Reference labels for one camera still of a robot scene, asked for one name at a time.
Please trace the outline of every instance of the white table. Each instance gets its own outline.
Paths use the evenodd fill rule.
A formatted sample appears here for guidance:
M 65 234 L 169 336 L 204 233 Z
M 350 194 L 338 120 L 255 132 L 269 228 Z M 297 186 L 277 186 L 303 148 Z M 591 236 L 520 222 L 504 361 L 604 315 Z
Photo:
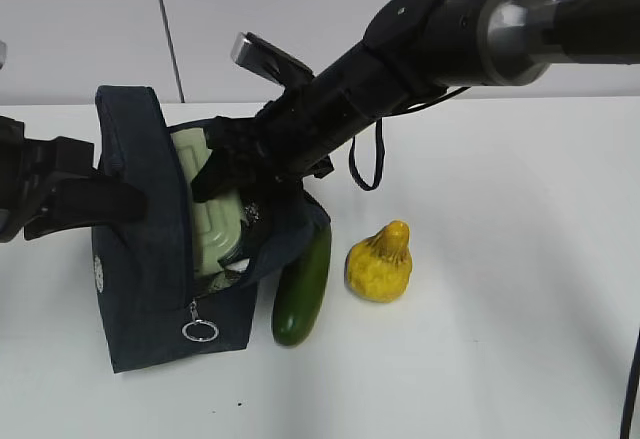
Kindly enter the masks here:
M 164 110 L 177 123 L 257 107 Z M 92 106 L 0 114 L 28 137 L 99 141 Z M 373 193 L 339 150 L 308 182 L 333 263 L 294 350 L 271 338 L 265 283 L 247 350 L 113 375 L 89 232 L 1 245 L 0 437 L 616 437 L 640 317 L 639 114 L 640 98 L 456 100 L 388 120 Z M 370 133 L 358 155 L 370 173 Z M 345 256 L 392 219 L 412 230 L 409 289 L 357 300 Z

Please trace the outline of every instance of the cucumber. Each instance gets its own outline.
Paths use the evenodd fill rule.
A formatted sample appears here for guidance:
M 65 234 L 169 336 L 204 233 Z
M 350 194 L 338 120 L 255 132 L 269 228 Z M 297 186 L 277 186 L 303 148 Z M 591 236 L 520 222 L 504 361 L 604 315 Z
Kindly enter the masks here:
M 318 317 L 331 261 L 331 226 L 315 231 L 311 243 L 280 276 L 271 332 L 282 346 L 304 341 Z

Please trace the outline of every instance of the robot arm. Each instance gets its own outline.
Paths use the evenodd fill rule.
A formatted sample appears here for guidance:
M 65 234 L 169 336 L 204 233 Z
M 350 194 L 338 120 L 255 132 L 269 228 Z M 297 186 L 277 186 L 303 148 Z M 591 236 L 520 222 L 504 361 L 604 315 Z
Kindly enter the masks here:
M 326 174 L 337 147 L 451 86 L 522 86 L 552 63 L 638 63 L 640 0 L 391 0 L 317 77 L 250 33 L 233 58 L 285 92 L 255 118 L 216 118 L 213 153 L 192 183 L 197 201 L 268 178 Z
M 0 64 L 5 47 L 0 44 Z M 440 102 L 452 86 L 526 85 L 559 62 L 640 62 L 640 0 L 391 0 L 318 76 L 253 34 L 242 67 L 285 87 L 255 117 L 214 118 L 191 183 L 206 201 L 333 170 L 329 154 L 380 118 Z M 0 242 L 144 217 L 142 193 L 93 169 L 92 145 L 25 139 L 0 118 Z

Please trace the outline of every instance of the yellow squash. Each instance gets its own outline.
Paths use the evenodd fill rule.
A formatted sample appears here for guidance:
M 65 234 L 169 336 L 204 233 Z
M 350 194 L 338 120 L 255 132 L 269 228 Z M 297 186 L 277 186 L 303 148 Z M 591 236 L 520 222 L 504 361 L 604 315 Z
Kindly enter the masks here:
M 407 288 L 413 267 L 408 246 L 409 226 L 402 221 L 393 221 L 359 242 L 347 258 L 347 284 L 371 301 L 397 299 Z

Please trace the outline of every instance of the zipper pull ring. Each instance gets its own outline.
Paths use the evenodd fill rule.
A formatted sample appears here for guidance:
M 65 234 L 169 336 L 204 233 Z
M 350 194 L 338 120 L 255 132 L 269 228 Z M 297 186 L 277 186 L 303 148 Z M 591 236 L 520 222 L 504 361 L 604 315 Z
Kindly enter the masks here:
M 189 304 L 189 313 L 191 314 L 191 321 L 182 326 L 182 335 L 186 339 L 190 340 L 191 342 L 211 342 L 218 337 L 218 335 L 220 334 L 218 326 L 216 326 L 211 321 L 200 319 L 200 315 L 198 314 L 198 305 L 196 304 L 195 299 Z M 189 328 L 191 326 L 205 326 L 209 328 L 209 335 L 204 337 L 194 336 L 193 334 L 189 333 Z

